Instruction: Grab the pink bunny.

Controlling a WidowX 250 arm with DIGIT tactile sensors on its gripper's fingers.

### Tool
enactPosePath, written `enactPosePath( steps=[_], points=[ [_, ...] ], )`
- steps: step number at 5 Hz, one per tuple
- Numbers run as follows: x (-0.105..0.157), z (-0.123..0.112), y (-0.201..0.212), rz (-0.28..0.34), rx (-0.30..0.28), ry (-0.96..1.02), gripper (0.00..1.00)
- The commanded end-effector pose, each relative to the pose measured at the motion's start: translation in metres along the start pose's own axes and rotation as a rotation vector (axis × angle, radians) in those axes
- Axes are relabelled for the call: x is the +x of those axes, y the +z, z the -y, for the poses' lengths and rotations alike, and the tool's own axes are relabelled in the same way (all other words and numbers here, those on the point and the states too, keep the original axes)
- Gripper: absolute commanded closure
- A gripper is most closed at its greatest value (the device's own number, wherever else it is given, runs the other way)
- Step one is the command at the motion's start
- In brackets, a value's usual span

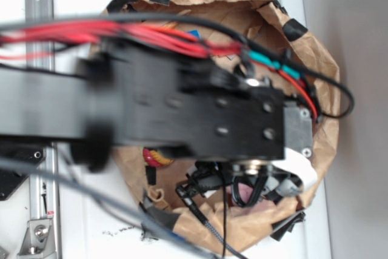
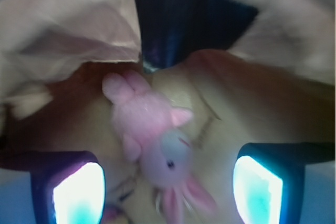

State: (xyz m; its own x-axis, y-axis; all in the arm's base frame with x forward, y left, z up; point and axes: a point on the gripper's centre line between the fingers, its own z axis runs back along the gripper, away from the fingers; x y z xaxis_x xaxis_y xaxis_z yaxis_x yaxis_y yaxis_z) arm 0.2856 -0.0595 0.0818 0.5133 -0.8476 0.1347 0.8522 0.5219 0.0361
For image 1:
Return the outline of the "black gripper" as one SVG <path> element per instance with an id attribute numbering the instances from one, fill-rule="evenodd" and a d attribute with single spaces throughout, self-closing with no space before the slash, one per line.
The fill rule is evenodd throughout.
<path id="1" fill-rule="evenodd" d="M 241 80 L 217 89 L 214 103 L 212 158 L 227 163 L 233 175 L 310 176 L 309 110 L 266 79 Z"/>

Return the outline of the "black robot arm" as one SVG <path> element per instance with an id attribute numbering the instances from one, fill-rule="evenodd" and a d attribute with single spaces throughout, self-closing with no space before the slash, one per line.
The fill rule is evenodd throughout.
<path id="1" fill-rule="evenodd" d="M 68 141 L 100 163 L 114 146 L 228 163 L 312 155 L 306 110 L 282 90 L 211 59 L 109 39 L 77 68 L 66 75 L 1 67 L 1 138 Z"/>

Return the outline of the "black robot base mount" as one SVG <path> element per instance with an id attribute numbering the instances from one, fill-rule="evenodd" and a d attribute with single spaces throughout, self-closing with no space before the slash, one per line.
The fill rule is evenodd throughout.
<path id="1" fill-rule="evenodd" d="M 1 162 L 10 164 L 1 167 L 1 201 L 7 201 L 28 178 L 20 166 L 38 166 L 44 158 L 45 150 L 39 145 L 1 141 Z"/>

